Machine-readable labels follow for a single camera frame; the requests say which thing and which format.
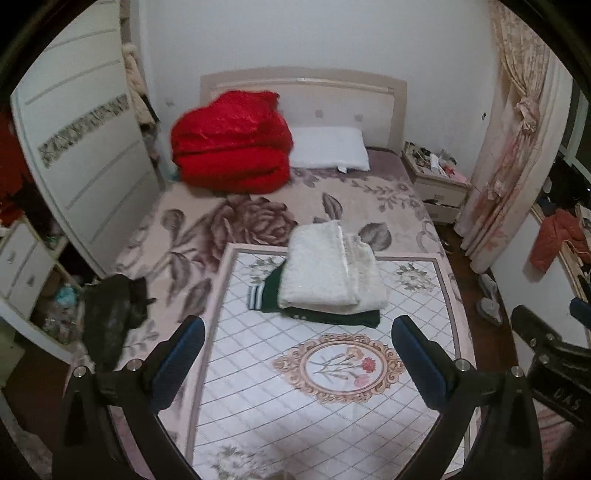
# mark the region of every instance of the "bed frame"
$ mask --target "bed frame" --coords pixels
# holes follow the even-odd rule
[[[356,127],[368,147],[400,154],[404,142],[407,82],[341,69],[269,67],[201,77],[201,105],[227,90],[271,90],[291,127]]]

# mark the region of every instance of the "red comforter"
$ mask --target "red comforter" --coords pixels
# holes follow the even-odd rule
[[[293,146],[274,92],[230,91],[173,126],[174,162],[184,182],[233,193],[270,193],[290,177]]]

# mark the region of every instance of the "curtain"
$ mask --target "curtain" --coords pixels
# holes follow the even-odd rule
[[[474,188],[455,226],[477,273],[492,265],[534,204],[558,152],[572,88],[542,39],[496,0],[491,21],[502,67]]]

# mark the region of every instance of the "black bag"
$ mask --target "black bag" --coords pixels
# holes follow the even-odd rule
[[[111,372],[121,357],[129,329],[139,327],[148,317],[148,287],[144,277],[132,280],[117,274],[84,292],[85,313],[82,331],[95,371]]]

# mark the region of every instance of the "floral bedspread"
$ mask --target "floral bedspread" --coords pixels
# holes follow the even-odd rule
[[[142,221],[114,268],[130,277],[146,276],[150,296],[157,299],[150,318],[130,331],[119,368],[131,358],[145,358],[188,314],[204,312],[229,242],[286,246],[298,224],[337,219],[375,252],[436,253],[447,262],[400,159],[382,151],[369,154],[369,172],[293,169],[290,184],[265,196],[220,196],[183,183],[172,185]],[[461,303],[457,289],[454,294]],[[80,364],[92,367],[83,347],[73,365]],[[181,406],[193,398],[184,390],[160,413],[173,439],[180,428]]]

